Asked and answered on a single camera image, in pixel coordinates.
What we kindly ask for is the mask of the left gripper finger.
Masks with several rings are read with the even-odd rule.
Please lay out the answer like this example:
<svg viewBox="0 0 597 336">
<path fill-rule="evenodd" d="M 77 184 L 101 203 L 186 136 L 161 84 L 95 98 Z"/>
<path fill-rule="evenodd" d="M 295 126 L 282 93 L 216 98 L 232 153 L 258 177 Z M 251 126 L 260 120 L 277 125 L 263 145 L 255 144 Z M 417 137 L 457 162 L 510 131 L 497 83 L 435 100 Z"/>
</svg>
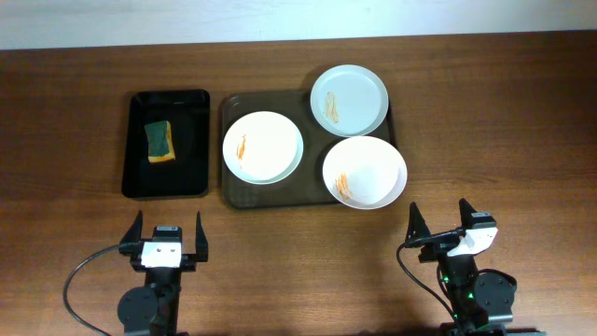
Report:
<svg viewBox="0 0 597 336">
<path fill-rule="evenodd" d="M 209 244 L 201 224 L 201 213 L 196 216 L 196 236 L 195 236 L 195 260 L 207 261 L 209 259 Z"/>
<path fill-rule="evenodd" d="M 126 233 L 120 240 L 121 244 L 133 244 L 138 243 L 141 240 L 143 228 L 143 212 L 139 210 L 137 215 L 132 223 L 132 225 L 128 228 Z"/>
</svg>

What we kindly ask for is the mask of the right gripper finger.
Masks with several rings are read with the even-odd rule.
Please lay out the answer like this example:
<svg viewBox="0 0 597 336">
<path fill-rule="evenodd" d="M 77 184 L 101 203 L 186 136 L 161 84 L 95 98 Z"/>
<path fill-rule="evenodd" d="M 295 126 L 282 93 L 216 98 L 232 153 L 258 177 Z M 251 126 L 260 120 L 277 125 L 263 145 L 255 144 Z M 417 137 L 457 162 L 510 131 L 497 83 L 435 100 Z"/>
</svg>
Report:
<svg viewBox="0 0 597 336">
<path fill-rule="evenodd" d="M 459 210 L 462 226 L 465 229 L 472 229 L 475 225 L 474 214 L 476 213 L 476 210 L 465 198 L 459 200 Z"/>
<path fill-rule="evenodd" d="M 405 246 L 422 246 L 431 236 L 416 202 L 410 204 Z"/>
</svg>

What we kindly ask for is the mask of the white plate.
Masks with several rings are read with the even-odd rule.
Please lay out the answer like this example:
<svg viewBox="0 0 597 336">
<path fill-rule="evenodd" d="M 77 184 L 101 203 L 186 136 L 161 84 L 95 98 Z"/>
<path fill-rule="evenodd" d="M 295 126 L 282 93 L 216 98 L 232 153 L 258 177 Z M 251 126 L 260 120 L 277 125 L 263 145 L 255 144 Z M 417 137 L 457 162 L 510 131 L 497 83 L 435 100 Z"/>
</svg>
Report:
<svg viewBox="0 0 597 336">
<path fill-rule="evenodd" d="M 288 117 L 257 111 L 236 120 L 226 131 L 222 154 L 227 168 L 254 185 L 279 182 L 299 166 L 304 142 Z"/>
<path fill-rule="evenodd" d="M 339 141 L 328 151 L 322 177 L 339 202 L 373 210 L 394 202 L 403 193 L 408 169 L 390 143 L 373 136 L 356 136 Z"/>
</svg>

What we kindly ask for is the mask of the green and yellow sponge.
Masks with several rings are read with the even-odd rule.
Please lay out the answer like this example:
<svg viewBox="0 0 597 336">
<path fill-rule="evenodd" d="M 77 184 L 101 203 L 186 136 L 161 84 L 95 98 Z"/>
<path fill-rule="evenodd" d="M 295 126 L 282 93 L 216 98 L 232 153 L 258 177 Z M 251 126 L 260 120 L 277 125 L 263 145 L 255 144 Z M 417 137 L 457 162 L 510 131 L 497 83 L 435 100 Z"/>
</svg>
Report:
<svg viewBox="0 0 597 336">
<path fill-rule="evenodd" d="M 152 164 L 174 161 L 172 126 L 167 120 L 148 123 L 144 127 L 147 140 L 147 158 Z"/>
</svg>

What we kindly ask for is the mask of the pale blue plate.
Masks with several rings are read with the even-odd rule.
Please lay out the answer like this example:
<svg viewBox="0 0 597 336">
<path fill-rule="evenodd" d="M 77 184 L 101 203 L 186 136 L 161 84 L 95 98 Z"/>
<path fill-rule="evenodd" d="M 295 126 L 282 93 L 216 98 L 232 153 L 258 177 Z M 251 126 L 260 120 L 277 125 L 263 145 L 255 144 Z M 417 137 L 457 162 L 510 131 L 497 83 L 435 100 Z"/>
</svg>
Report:
<svg viewBox="0 0 597 336">
<path fill-rule="evenodd" d="M 310 93 L 316 121 L 329 133 L 353 137 L 372 133 L 385 120 L 389 96 L 382 80 L 359 65 L 326 70 Z"/>
</svg>

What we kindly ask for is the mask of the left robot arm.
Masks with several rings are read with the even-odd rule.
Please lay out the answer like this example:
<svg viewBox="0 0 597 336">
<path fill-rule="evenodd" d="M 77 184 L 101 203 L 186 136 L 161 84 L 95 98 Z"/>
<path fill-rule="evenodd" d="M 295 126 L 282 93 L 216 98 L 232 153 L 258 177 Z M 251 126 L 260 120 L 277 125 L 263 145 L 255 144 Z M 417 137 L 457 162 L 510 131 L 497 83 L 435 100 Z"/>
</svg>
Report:
<svg viewBox="0 0 597 336">
<path fill-rule="evenodd" d="M 183 251 L 183 230 L 157 226 L 148 239 L 142 237 L 143 214 L 120 240 L 118 252 L 130 259 L 134 271 L 145 275 L 140 287 L 128 290 L 118 303 L 118 319 L 126 336 L 177 335 L 177 320 L 183 273 L 194 273 L 209 259 L 209 245 L 196 217 L 195 251 Z"/>
</svg>

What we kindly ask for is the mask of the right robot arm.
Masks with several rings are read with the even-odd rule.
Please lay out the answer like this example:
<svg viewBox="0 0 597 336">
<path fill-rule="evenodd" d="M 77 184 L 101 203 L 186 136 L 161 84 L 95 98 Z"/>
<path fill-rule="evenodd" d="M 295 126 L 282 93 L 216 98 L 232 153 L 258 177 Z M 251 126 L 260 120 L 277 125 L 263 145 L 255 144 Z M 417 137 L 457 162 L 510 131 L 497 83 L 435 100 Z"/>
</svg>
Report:
<svg viewBox="0 0 597 336">
<path fill-rule="evenodd" d="M 417 279 L 403 262 L 399 265 L 451 316 L 452 322 L 440 327 L 443 335 L 506 335 L 505 324 L 513 320 L 517 280 L 494 269 L 480 269 L 475 262 L 475 256 L 492 245 L 497 223 L 490 213 L 475 210 L 466 199 L 459 201 L 459 211 L 459 227 L 432 233 L 417 204 L 411 203 L 405 242 L 397 249 L 418 248 L 421 263 L 435 262 L 441 294 Z"/>
</svg>

